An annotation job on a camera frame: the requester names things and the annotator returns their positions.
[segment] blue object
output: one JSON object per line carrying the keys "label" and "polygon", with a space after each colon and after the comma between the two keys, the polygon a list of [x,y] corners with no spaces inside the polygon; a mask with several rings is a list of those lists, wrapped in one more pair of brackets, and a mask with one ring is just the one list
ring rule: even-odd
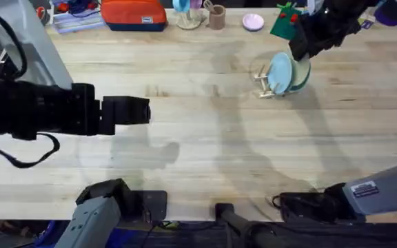
{"label": "blue object", "polygon": [[115,228],[108,238],[105,248],[122,248],[126,247],[125,244],[131,239],[137,232],[126,229]]}
{"label": "blue object", "polygon": [[53,248],[61,238],[68,223],[69,221],[66,220],[51,220],[47,229],[35,240],[34,247]]}
{"label": "blue object", "polygon": [[267,74],[269,87],[271,90],[275,89],[275,94],[284,94],[292,81],[292,62],[289,56],[284,52],[275,54],[270,66],[269,74]]}
{"label": "blue object", "polygon": [[380,4],[374,14],[379,23],[388,26],[397,25],[397,1],[386,0]]}
{"label": "blue object", "polygon": [[172,5],[177,12],[188,12],[191,8],[190,0],[172,0]]}

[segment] toy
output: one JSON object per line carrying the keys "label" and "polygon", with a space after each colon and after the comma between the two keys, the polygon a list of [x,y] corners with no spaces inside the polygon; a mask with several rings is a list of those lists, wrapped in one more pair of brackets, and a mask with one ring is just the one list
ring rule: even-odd
{"label": "toy", "polygon": [[281,12],[275,21],[274,27],[270,33],[283,39],[291,40],[295,35],[294,23],[299,18],[301,11],[295,9],[295,3],[292,5],[287,2],[285,6],[277,5]]}

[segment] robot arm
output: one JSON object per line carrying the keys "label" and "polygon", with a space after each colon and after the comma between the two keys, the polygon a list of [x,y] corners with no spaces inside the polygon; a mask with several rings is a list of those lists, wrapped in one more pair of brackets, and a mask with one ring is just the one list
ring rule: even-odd
{"label": "robot arm", "polygon": [[306,54],[340,46],[348,34],[360,30],[358,18],[375,0],[325,0],[322,8],[297,20],[295,37],[289,42],[293,57],[300,61]]}
{"label": "robot arm", "polygon": [[[0,15],[0,42],[13,61],[10,70],[0,70],[0,134],[26,141],[39,132],[114,135],[115,125],[149,123],[148,99],[105,96],[100,101],[93,85],[72,83],[28,0],[1,0],[0,13],[8,18]],[[51,153],[59,149],[53,142]],[[0,154],[16,167],[36,165]]]}

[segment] light blue plate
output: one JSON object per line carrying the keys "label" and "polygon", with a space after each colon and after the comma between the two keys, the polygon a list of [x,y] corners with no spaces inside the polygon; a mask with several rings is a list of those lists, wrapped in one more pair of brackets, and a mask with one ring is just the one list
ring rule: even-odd
{"label": "light blue plate", "polygon": [[187,12],[191,8],[190,0],[172,0],[172,6],[176,12]]}
{"label": "light blue plate", "polygon": [[286,53],[280,52],[272,58],[267,81],[271,90],[279,83],[275,89],[275,94],[283,94],[288,89],[292,81],[292,63]]}

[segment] orange bag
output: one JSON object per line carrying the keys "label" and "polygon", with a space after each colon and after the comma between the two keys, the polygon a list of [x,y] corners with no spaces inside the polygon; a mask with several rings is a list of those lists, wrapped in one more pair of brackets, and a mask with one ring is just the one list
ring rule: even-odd
{"label": "orange bag", "polygon": [[163,31],[167,24],[159,0],[102,0],[101,14],[113,31]]}

